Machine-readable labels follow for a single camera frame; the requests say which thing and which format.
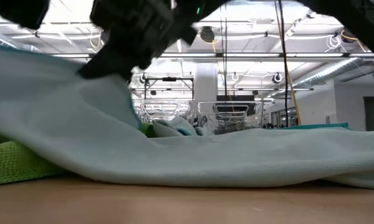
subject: ceiling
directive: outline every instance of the ceiling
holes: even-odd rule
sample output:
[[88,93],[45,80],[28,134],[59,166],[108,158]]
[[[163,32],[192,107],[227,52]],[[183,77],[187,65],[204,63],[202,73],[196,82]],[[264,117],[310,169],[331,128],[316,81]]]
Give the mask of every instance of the ceiling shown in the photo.
[[[101,30],[89,20],[92,2],[93,0],[51,0],[50,9],[37,34],[34,30],[19,28],[0,18],[0,40],[3,40],[0,44],[11,44],[20,49],[47,54],[92,54],[103,45],[99,38]],[[303,5],[294,1],[284,1],[285,31],[291,34],[286,41],[287,52],[332,53],[367,50],[365,46],[362,49],[357,42],[339,43],[340,37],[333,37],[336,32],[340,33],[343,29],[343,25],[337,19],[319,14],[311,14],[313,18],[308,19],[307,13],[312,12]],[[227,9],[223,7],[194,24],[197,30],[202,26],[213,27],[216,44],[207,44],[197,36],[190,47],[179,42],[170,46],[166,52],[208,53],[225,52],[225,49],[228,53],[282,52],[272,0],[233,1],[227,5]],[[150,77],[193,76],[196,63],[199,62],[199,59],[182,62],[158,60],[145,71],[136,69],[136,78],[132,86],[141,87],[138,78],[142,72]],[[297,80],[325,63],[326,61],[313,62],[302,59],[288,62],[288,67],[292,79]],[[218,67],[219,75],[223,74],[222,61],[218,62]],[[260,62],[233,60],[227,62],[227,72],[228,87],[273,87],[272,77],[277,73],[283,74],[284,65],[281,61],[266,61],[265,58]],[[169,84],[158,82],[156,85]],[[185,83],[177,82],[171,86],[185,88]],[[172,91],[164,94],[169,97],[180,97],[179,95],[184,93],[185,91]]]

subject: robot workstation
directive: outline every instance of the robot workstation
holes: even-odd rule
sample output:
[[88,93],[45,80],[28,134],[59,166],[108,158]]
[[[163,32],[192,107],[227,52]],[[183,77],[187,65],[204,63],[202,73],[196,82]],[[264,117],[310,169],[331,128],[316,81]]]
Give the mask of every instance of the robot workstation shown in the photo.
[[374,0],[0,0],[0,224],[235,222],[374,224]]

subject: wall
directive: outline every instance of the wall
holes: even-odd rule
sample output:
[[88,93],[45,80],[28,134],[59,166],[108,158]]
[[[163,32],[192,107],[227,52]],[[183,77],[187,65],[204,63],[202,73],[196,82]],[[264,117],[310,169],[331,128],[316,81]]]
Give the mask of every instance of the wall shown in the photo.
[[374,85],[335,84],[337,121],[347,122],[352,130],[366,131],[365,96],[374,96]]
[[[330,116],[331,123],[337,122],[333,80],[327,81],[325,85],[314,86],[314,91],[298,91],[296,99],[303,125],[325,124],[326,116]],[[288,107],[293,106],[292,100],[288,100]],[[272,112],[285,109],[284,100],[277,100],[274,105],[266,105],[265,109],[271,120]]]

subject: wooden table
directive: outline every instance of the wooden table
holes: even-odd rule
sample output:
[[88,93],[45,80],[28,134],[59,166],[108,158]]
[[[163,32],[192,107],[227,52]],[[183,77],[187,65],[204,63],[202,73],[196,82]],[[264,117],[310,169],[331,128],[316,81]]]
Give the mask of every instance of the wooden table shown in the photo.
[[0,224],[365,223],[374,190],[339,185],[188,189],[56,177],[0,186]]

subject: light blue towel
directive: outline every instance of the light blue towel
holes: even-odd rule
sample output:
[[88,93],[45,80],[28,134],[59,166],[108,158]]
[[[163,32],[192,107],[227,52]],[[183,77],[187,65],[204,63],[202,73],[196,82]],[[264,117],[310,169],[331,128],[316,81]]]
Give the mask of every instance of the light blue towel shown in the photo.
[[275,187],[316,179],[374,188],[374,132],[252,129],[148,139],[117,75],[0,48],[0,133],[82,176],[119,184]]

